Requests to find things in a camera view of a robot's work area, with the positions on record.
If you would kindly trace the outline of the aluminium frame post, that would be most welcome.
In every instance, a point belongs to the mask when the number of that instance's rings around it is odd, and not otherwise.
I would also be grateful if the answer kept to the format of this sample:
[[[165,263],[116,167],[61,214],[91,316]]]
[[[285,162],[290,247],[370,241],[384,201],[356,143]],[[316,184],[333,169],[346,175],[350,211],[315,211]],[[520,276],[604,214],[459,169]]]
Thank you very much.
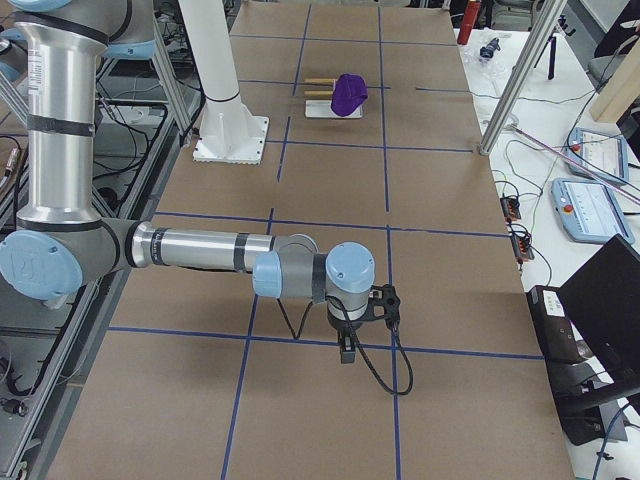
[[[502,129],[506,126],[508,116],[512,112],[524,87],[527,76],[531,72],[535,61],[541,55],[544,45],[566,4],[567,0],[544,2],[540,15],[529,32],[506,87],[482,136],[478,148],[481,155],[488,156],[497,143]]]

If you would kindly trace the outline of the wooden rack bar outer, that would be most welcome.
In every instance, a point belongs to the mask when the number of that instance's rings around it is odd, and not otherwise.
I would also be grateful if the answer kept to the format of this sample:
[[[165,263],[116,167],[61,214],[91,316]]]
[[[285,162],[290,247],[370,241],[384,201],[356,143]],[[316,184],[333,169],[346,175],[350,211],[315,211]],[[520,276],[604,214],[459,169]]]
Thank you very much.
[[[305,85],[334,85],[337,79],[335,78],[306,78],[303,83]]]

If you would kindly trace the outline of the teach pendant tablet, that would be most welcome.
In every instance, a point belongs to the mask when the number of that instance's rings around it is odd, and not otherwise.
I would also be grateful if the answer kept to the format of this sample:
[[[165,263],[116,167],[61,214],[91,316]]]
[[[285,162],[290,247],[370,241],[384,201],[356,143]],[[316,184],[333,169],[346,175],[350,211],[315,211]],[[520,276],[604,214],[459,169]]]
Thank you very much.
[[[570,169],[585,176],[587,171],[612,183],[629,180],[628,143],[621,134],[607,134],[575,127],[569,134],[565,154]]]
[[[612,190],[590,180],[556,178],[551,197],[567,235],[576,242],[605,244],[620,235],[635,243],[626,218]]]

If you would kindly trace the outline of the black laptop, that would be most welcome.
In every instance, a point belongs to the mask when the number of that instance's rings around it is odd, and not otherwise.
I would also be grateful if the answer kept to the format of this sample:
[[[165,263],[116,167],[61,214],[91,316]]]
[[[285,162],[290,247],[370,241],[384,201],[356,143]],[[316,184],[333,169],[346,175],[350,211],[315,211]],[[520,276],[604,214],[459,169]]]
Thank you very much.
[[[545,359],[583,361],[574,331],[609,370],[639,370],[639,253],[619,234],[559,287],[527,293]]]

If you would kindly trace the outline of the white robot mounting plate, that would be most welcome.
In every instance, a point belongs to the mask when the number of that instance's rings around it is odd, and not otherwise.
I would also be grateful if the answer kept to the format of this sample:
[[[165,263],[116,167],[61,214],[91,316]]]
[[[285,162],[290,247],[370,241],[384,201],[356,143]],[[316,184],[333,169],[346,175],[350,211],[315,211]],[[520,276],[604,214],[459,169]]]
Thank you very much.
[[[263,157],[268,129],[269,118],[263,116],[249,114],[236,119],[220,113],[204,118],[193,160],[258,165]]]

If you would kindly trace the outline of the teach pendant tablet near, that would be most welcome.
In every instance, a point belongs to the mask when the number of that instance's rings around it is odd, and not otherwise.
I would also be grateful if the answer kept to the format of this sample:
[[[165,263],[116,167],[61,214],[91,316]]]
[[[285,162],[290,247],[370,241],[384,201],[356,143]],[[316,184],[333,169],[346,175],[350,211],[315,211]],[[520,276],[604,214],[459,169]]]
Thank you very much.
[[[605,244],[620,235],[635,243],[626,218],[612,190],[590,180],[556,178],[551,197],[567,235],[576,242]]]

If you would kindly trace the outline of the purple microfiber towel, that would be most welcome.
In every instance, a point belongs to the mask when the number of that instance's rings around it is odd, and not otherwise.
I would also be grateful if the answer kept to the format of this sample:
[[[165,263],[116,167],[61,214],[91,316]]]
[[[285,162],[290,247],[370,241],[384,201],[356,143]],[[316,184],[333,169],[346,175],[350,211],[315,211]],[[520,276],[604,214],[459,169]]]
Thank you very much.
[[[344,73],[335,82],[331,97],[331,111],[339,117],[354,113],[368,99],[368,88],[363,77]]]

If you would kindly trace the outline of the red cylinder bottle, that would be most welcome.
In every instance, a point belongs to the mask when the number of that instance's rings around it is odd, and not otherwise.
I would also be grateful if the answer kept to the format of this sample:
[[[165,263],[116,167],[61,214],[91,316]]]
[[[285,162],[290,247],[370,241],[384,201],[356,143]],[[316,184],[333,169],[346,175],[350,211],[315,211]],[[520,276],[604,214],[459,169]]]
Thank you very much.
[[[467,2],[463,18],[459,27],[459,33],[457,36],[458,45],[466,45],[469,41],[472,30],[476,24],[476,20],[481,9],[480,0],[469,0]]]

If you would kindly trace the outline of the folded dark blue umbrella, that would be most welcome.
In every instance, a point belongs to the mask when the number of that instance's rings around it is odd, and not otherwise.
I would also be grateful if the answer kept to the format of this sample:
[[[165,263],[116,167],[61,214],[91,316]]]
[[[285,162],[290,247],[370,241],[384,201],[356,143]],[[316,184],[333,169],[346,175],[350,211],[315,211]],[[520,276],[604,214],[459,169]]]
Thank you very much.
[[[480,48],[479,56],[483,60],[490,60],[500,50],[500,40],[495,37],[491,39],[486,45]]]

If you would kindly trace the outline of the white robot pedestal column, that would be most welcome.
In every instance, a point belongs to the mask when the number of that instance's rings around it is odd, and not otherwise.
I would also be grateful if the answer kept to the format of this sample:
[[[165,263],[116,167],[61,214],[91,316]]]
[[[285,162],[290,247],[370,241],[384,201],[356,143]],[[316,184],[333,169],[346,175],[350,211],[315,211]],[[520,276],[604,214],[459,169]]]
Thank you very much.
[[[220,113],[244,117],[223,2],[184,0],[179,5],[206,97],[202,120]]]

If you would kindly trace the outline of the white rack base tray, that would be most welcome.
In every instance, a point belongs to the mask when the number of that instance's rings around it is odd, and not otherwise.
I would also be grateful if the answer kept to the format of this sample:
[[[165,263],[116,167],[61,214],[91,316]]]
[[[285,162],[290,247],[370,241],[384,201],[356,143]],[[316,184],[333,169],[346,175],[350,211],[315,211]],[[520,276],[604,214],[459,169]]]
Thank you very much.
[[[305,117],[308,119],[338,119],[351,120],[361,119],[363,117],[363,107],[359,106],[356,110],[346,116],[336,114],[331,109],[330,100],[306,100],[305,101]]]

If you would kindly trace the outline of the teach pendant tablet far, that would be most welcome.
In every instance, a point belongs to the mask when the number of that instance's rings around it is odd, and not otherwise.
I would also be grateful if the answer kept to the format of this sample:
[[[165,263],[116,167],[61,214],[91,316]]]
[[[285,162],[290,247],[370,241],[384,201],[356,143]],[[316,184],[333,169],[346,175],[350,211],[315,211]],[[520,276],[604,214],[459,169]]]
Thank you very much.
[[[621,134],[607,134],[575,127],[569,134],[565,154],[570,169],[585,176],[587,171],[612,183],[629,180],[628,143]]]

